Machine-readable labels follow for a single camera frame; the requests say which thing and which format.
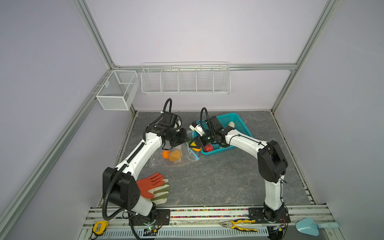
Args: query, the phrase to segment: white wire shelf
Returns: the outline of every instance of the white wire shelf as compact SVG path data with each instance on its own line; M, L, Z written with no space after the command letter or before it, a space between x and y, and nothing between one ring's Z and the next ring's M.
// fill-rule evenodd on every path
M104 110L129 110L139 85L136 71L113 70L96 97Z
M141 88L144 94L228 94L231 92L229 64L168 68L143 64Z

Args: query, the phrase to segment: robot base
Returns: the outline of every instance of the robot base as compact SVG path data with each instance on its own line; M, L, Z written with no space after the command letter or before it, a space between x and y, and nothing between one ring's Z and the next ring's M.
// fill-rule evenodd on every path
M169 209L156 209L155 213L155 220L156 223L151 224L151 225L161 225L161 222L163 222L163 226L169 225L169 220L170 220L170 210ZM140 215L132 215L132 224L134 226L145 226L148 225L147 222L148 220L145 218L142 218Z
M291 219L288 215L287 209L282 205L278 210L270 209L264 203L264 207L250 207L248 208L250 219L255 219L256 223L290 223Z

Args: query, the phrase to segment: orange glove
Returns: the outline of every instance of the orange glove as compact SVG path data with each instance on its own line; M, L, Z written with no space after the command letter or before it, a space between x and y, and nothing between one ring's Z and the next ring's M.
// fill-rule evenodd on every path
M163 175L157 172L150 177L136 181L140 189L140 195L148 199L154 198L155 195L147 191L163 185L165 183L163 179L164 179Z

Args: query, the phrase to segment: light blue trowel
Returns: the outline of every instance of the light blue trowel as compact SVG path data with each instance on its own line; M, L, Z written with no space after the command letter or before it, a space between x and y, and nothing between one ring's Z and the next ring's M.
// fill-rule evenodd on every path
M339 224L337 222L325 222L316 224L313 219L307 217L296 223L296 229L301 232L312 236L318 236L318 228L338 228Z

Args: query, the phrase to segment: clear plastic bag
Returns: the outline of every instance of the clear plastic bag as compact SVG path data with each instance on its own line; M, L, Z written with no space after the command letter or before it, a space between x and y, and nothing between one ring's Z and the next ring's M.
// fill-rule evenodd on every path
M172 156L172 153L174 151L180 151L181 157L178 158L176 161L170 161L170 159L169 159L170 155ZM169 152L168 152L168 154L164 153L164 156L168 157L168 159L166 159L163 156L163 152L164 152L164 150L159 148L153 153L152 157L150 158L150 163L149 163L150 167L155 167L158 165L168 166L168 167L182 167L182 166L185 166L187 164L190 164L192 162L196 162L199 160L197 153L195 153L192 149L190 149L188 147L187 142L172 148L170 150L170 154L169 154Z

